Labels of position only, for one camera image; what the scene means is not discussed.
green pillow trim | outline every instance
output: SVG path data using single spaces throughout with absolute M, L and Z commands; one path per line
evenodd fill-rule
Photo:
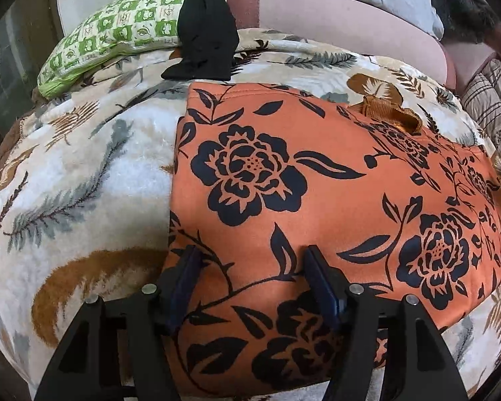
M 87 71 L 119 55 L 180 45 L 178 17 L 185 0 L 115 0 L 56 46 L 37 77 L 47 99 L 66 92 Z

dark fur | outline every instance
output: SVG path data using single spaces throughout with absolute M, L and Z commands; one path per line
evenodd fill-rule
M 484 0 L 432 0 L 432 5 L 444 24 L 444 39 L 478 44 L 498 23 Z

black cloth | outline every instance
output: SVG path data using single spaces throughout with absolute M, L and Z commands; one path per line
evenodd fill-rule
M 239 36 L 226 0 L 184 0 L 178 36 L 182 61 L 168 68 L 162 78 L 230 80 Z

silver screw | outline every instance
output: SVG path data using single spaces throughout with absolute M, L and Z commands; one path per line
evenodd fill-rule
M 97 294 L 91 294 L 89 297 L 87 297 L 84 300 L 88 305 L 94 305 L 98 301 L 98 295 Z
M 417 305 L 420 302 L 420 299 L 417 298 L 414 294 L 408 294 L 406 296 L 406 302 L 410 305 Z
M 156 285 L 154 285 L 153 283 L 147 283 L 147 285 L 141 288 L 141 291 L 143 292 L 143 294 L 153 294 L 156 292 L 156 289 L 158 289 Z
M 349 286 L 349 291 L 359 296 L 362 292 L 364 292 L 364 287 L 359 283 L 352 283 Z

green and white pillow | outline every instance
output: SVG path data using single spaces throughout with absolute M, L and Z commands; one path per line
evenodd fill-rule
M 52 99 L 78 78 L 117 55 L 179 45 L 178 17 L 184 0 L 115 0 L 100 9 L 54 49 L 37 77 Z

